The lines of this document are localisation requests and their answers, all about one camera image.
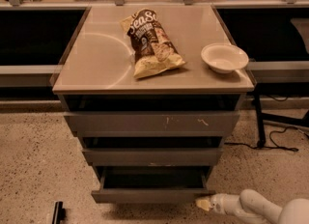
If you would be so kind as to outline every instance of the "beige countertop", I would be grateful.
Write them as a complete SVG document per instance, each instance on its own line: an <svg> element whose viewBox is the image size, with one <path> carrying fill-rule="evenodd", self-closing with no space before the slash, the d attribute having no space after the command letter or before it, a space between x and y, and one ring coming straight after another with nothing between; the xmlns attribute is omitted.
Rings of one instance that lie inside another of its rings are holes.
<svg viewBox="0 0 309 224"><path fill-rule="evenodd" d="M133 49L120 21L142 8L157 12L186 65L133 78ZM210 5L93 6L53 87L55 94L245 93L254 86L245 70L219 74L202 61L210 43L230 43Z"/></svg>

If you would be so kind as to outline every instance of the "cabinet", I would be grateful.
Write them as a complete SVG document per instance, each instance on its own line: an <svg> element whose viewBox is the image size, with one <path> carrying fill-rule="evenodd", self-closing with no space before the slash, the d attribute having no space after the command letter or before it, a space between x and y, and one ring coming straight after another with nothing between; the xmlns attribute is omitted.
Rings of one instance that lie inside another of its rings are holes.
<svg viewBox="0 0 309 224"><path fill-rule="evenodd" d="M201 60L203 46L229 43L210 5L148 7L187 64L134 80L119 21L141 8L93 6L53 92L100 181L97 203L192 202L214 193L208 177L254 85L245 70L218 74Z"/></svg>

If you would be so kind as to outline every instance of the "bottom drawer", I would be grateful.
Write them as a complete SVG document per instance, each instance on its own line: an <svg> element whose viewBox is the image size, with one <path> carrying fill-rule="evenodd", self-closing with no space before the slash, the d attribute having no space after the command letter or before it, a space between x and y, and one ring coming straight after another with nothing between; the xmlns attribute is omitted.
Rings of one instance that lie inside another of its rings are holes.
<svg viewBox="0 0 309 224"><path fill-rule="evenodd" d="M97 203L188 203L214 194L206 188L210 167L99 167Z"/></svg>

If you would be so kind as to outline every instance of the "power cord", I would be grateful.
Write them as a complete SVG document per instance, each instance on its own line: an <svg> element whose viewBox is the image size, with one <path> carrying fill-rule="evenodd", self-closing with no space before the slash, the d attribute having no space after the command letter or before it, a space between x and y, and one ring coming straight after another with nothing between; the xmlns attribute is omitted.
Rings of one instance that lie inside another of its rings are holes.
<svg viewBox="0 0 309 224"><path fill-rule="evenodd" d="M307 134L306 132L304 132L303 130L295 127L295 126L287 126L285 127L283 130L273 130L270 134L269 134L269 139L270 141L275 145L275 147L271 147L271 146L263 146L262 148L261 147L253 147L249 144L245 144L245 143L224 143L225 145L228 145L228 146L239 146L239 145L242 145L242 146L246 146L252 150L260 150L260 149L270 149L270 150L284 150L284 151L292 151L292 152L298 152L299 149L298 148L287 148L287 147L284 147L284 146L279 146L272 138L272 135L274 133L280 133L280 134L283 134L285 133L288 129L295 129L297 131L299 131L300 133L302 133L303 135L305 135L307 137L307 139L309 140L309 134Z"/></svg>

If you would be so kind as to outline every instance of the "open drawer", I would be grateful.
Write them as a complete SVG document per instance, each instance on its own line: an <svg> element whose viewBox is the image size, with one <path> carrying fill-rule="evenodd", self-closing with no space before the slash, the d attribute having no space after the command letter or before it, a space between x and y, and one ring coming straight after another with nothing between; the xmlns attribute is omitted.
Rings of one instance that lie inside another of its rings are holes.
<svg viewBox="0 0 309 224"><path fill-rule="evenodd" d="M99 167L97 203L188 203L214 194L206 188L210 167Z"/></svg>
<svg viewBox="0 0 309 224"><path fill-rule="evenodd" d="M78 137L228 136L239 112L67 112L65 118Z"/></svg>
<svg viewBox="0 0 309 224"><path fill-rule="evenodd" d="M92 166L216 165L221 137L81 138Z"/></svg>

